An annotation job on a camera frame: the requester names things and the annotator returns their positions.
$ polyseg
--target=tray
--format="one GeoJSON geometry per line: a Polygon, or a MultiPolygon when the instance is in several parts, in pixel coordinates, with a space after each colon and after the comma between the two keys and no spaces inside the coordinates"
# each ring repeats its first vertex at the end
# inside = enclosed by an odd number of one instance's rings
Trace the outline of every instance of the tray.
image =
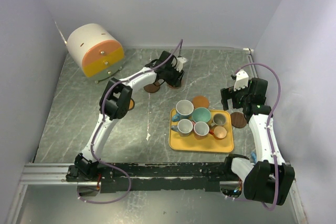
{"type": "MultiPolygon", "coordinates": [[[[227,131],[225,138],[217,140],[214,136],[208,134],[207,137],[197,140],[195,138],[195,133],[192,132],[187,137],[181,137],[178,132],[169,131],[169,146],[174,150],[179,151],[193,151],[193,152],[217,152],[217,153],[229,153],[233,151],[233,134],[231,125],[231,116],[228,112],[223,110],[210,110],[211,116],[220,113],[225,115],[226,123],[224,128],[227,131]]],[[[176,114],[176,110],[172,109],[170,112],[170,127],[172,125],[177,125],[178,122],[172,122],[172,116],[176,114]]]]}

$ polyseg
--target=cable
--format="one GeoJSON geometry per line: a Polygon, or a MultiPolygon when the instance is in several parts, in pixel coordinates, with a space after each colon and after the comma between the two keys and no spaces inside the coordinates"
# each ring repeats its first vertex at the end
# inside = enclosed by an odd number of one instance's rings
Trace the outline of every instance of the cable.
{"type": "MultiPolygon", "coordinates": [[[[277,100],[276,100],[273,108],[271,109],[271,112],[269,113],[269,115],[267,117],[267,121],[266,121],[266,131],[267,131],[268,141],[269,141],[269,144],[271,146],[271,151],[274,154],[275,153],[275,148],[274,148],[273,141],[272,141],[271,131],[270,131],[270,128],[269,128],[269,122],[270,122],[271,117],[273,115],[273,112],[274,112],[275,108],[277,107],[277,105],[279,103],[279,100],[280,100],[280,94],[281,94],[280,80],[279,80],[278,75],[275,73],[275,71],[273,69],[271,69],[269,66],[267,66],[265,64],[262,64],[262,63],[249,63],[249,64],[246,64],[246,65],[243,65],[238,70],[236,70],[235,74],[237,74],[240,69],[242,69],[244,67],[247,67],[247,66],[250,66],[250,65],[258,65],[258,66],[262,66],[264,68],[267,68],[268,70],[270,70],[273,73],[273,75],[274,75],[274,77],[275,77],[275,79],[277,80],[277,83],[278,83],[277,100]]],[[[279,195],[279,176],[278,176],[279,167],[278,167],[277,155],[273,155],[273,159],[274,159],[274,168],[275,168],[275,174],[274,174],[274,177],[275,177],[275,192],[274,192],[273,203],[272,203],[271,207],[268,207],[264,202],[262,202],[262,205],[269,211],[273,211],[275,209],[275,207],[277,205],[277,201],[278,201],[278,195],[279,195]]]]}
{"type": "Polygon", "coordinates": [[[95,131],[94,135],[93,135],[93,138],[92,138],[92,141],[91,141],[91,146],[90,146],[90,150],[91,150],[91,154],[92,156],[101,164],[103,165],[106,165],[112,169],[115,169],[115,170],[118,170],[120,171],[121,173],[124,173],[125,176],[127,177],[128,181],[129,181],[129,186],[128,186],[128,189],[126,191],[125,194],[123,194],[122,196],[120,196],[119,198],[117,199],[114,199],[114,200],[110,200],[110,201],[92,201],[92,200],[85,200],[84,198],[82,198],[80,195],[79,195],[79,191],[77,189],[77,196],[78,196],[78,199],[83,201],[83,202],[86,202],[86,203],[91,203],[91,204],[109,204],[109,203],[113,203],[113,202],[116,202],[116,201],[119,201],[121,199],[123,199],[124,197],[126,197],[126,195],[130,192],[131,190],[131,184],[132,184],[132,180],[131,180],[131,177],[127,174],[127,172],[125,172],[124,170],[114,166],[114,165],[111,165],[111,164],[108,164],[104,161],[102,161],[99,157],[97,157],[94,153],[94,150],[93,150],[93,146],[94,146],[94,141],[96,140],[96,137],[98,135],[98,132],[100,131],[100,128],[102,127],[103,123],[105,122],[105,118],[106,118],[106,115],[105,115],[105,104],[106,104],[106,100],[107,100],[107,97],[110,95],[110,93],[112,92],[112,90],[119,84],[123,83],[123,82],[128,82],[128,81],[131,81],[131,80],[134,80],[135,78],[145,74],[145,73],[148,73],[148,72],[152,72],[152,71],[155,71],[156,69],[158,69],[159,67],[161,67],[162,65],[166,64],[169,59],[173,56],[173,54],[178,50],[178,48],[180,48],[180,50],[182,49],[182,43],[183,43],[183,40],[181,39],[179,44],[176,46],[176,48],[174,49],[174,51],[159,65],[157,65],[156,67],[150,69],[150,70],[147,70],[145,72],[140,72],[134,76],[132,76],[131,78],[129,78],[128,80],[124,80],[124,81],[118,81],[116,82],[114,85],[112,85],[112,87],[110,87],[110,89],[106,92],[105,96],[104,96],[104,99],[103,99],[103,102],[102,102],[102,105],[101,105],[101,114],[103,115],[103,118],[102,118],[102,121],[100,122],[100,124],[98,125],[97,127],[97,130],[95,131]]]}

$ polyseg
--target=marble table surface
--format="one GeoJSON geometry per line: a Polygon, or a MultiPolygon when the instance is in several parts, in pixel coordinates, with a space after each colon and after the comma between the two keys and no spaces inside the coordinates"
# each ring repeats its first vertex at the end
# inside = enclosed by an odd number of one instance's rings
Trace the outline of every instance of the marble table surface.
{"type": "MultiPolygon", "coordinates": [[[[158,58],[164,49],[127,49],[117,79],[140,70],[158,58]]],[[[241,49],[183,49],[188,59],[182,87],[162,85],[157,93],[143,89],[133,94],[135,108],[114,127],[102,153],[106,162],[222,162],[227,154],[182,152],[169,146],[170,111],[179,100],[204,95],[209,109],[223,109],[220,89],[232,86],[230,75],[250,59],[241,49]]],[[[252,69],[245,69],[253,76],[252,69]]],[[[67,56],[57,85],[35,163],[72,163],[89,141],[99,114],[99,100],[107,81],[88,80],[70,56],[67,56]]],[[[250,156],[255,150],[248,127],[233,128],[232,153],[250,156]]]]}

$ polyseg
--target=gray wall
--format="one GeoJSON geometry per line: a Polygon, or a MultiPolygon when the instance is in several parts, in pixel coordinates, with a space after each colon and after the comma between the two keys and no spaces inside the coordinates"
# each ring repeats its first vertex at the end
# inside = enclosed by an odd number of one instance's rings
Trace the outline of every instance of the gray wall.
{"type": "Polygon", "coordinates": [[[38,146],[65,56],[42,0],[0,0],[0,223],[38,146]]]}
{"type": "MultiPolygon", "coordinates": [[[[334,223],[336,206],[336,0],[282,0],[254,60],[273,67],[282,83],[275,131],[292,162],[310,223],[334,223]]],[[[271,80],[268,104],[276,98],[271,80]]]]}
{"type": "Polygon", "coordinates": [[[124,46],[255,47],[281,0],[45,0],[68,38],[96,22],[124,46]]]}

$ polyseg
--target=mug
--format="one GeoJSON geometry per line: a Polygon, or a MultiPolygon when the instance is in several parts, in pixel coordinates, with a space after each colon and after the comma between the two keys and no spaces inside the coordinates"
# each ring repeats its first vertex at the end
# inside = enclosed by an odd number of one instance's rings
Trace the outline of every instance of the mug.
{"type": "Polygon", "coordinates": [[[172,117],[173,122],[181,119],[188,119],[194,111],[194,105],[191,101],[181,100],[176,104],[176,114],[172,117]]]}
{"type": "Polygon", "coordinates": [[[209,125],[207,125],[205,122],[197,122],[194,125],[194,132],[196,134],[195,137],[197,139],[205,138],[209,133],[209,130],[209,125]]]}
{"type": "Polygon", "coordinates": [[[226,123],[225,115],[217,113],[214,115],[210,127],[223,126],[225,123],[226,123]]]}
{"type": "Polygon", "coordinates": [[[179,123],[173,125],[171,129],[178,132],[180,136],[189,136],[193,131],[193,123],[188,119],[181,119],[179,123]]]}
{"type": "Polygon", "coordinates": [[[192,119],[195,123],[205,122],[211,124],[211,112],[204,107],[197,108],[192,114],[192,119]]]}

